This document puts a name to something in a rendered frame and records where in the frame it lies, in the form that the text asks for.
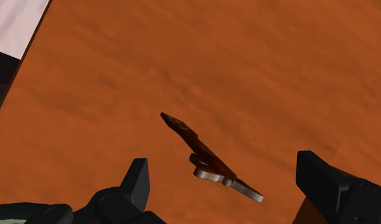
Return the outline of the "rusty brown metal tool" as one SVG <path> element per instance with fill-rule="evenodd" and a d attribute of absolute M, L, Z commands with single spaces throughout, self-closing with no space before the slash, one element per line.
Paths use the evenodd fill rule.
<path fill-rule="evenodd" d="M 160 116 L 175 133 L 191 148 L 193 153 L 189 161 L 195 166 L 193 175 L 215 183 L 221 183 L 225 187 L 231 187 L 250 199 L 261 203 L 263 195 L 250 187 L 218 157 L 199 138 L 187 124 L 161 112 Z"/>

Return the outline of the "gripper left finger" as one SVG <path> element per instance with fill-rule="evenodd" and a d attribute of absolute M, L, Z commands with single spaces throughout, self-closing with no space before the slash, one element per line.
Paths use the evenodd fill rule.
<path fill-rule="evenodd" d="M 67 204 L 50 205 L 25 224 L 166 224 L 145 210 L 149 193 L 148 160 L 136 158 L 120 186 L 98 191 L 85 207 L 74 212 Z"/>

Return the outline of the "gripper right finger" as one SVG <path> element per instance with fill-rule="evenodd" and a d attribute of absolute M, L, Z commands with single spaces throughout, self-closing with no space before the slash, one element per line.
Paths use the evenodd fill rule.
<path fill-rule="evenodd" d="M 381 224 L 381 186 L 299 151 L 296 184 L 329 224 Z"/>

